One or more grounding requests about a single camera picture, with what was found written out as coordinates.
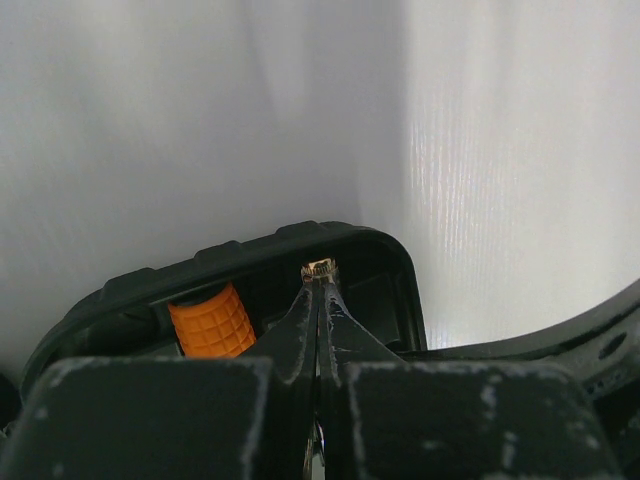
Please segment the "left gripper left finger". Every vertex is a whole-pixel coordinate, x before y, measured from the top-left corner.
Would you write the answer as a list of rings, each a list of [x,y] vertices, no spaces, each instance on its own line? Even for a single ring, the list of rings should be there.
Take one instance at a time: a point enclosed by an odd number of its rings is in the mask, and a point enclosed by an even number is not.
[[[5,479],[307,479],[317,305],[233,359],[85,357],[35,383],[1,456]]]

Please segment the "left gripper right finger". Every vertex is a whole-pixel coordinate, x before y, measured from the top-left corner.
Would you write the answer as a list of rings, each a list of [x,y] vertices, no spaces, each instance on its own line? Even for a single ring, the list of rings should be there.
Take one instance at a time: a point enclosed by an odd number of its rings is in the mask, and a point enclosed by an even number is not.
[[[582,387],[541,362],[405,362],[316,284],[330,479],[619,479]]]

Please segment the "orange handled screwdriver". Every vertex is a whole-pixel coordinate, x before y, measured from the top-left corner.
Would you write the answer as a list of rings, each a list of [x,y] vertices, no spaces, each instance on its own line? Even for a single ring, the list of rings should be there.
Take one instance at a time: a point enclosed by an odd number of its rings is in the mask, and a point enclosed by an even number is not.
[[[168,305],[180,347],[190,358],[233,358],[257,340],[245,307],[231,283],[195,305]]]

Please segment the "black plastic tool case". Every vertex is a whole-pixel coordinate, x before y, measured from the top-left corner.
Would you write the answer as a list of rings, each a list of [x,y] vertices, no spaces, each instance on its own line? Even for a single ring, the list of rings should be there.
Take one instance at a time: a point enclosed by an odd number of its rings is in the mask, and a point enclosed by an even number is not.
[[[239,294],[254,332],[262,335],[289,310],[302,284],[302,266],[323,258],[337,264],[351,315],[381,343],[394,352],[427,348],[414,264],[404,246],[374,228],[306,221],[108,280],[42,338],[24,367],[20,395],[27,397],[59,360],[142,355],[176,341],[169,304],[206,300],[227,284]]]

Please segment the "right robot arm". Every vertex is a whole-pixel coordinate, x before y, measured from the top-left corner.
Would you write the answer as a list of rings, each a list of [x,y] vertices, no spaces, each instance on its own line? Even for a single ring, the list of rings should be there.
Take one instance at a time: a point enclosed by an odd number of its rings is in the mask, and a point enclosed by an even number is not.
[[[407,361],[552,362],[570,371],[592,401],[618,463],[639,477],[639,283],[552,327],[500,341],[405,351]]]

